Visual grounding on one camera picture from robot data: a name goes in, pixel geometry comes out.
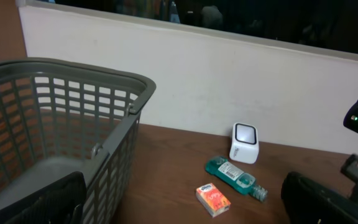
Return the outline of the small orange snack pack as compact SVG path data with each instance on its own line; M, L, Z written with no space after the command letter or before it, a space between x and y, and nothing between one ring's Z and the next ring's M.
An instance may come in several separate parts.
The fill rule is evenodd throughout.
M231 206L231 202L213 183L198 187L195 195L213 218L228 211Z

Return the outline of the blue mouthwash bottle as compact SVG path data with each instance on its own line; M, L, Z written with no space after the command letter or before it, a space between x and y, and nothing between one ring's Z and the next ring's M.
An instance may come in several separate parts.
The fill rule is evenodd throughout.
M268 191L257 183L253 175L236 167L225 157L213 157L206 163L205 170L242 195L250 195L260 202L264 202L267 198Z

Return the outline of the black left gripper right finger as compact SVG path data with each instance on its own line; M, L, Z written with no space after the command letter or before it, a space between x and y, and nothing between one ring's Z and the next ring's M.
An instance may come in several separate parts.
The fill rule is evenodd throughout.
M291 223L358 224L358 205L298 172L285 177L281 199Z

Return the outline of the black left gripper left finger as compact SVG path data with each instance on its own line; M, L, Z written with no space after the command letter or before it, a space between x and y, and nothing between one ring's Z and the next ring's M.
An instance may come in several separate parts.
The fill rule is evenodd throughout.
M80 224L87 188L76 171L0 210L0 224Z

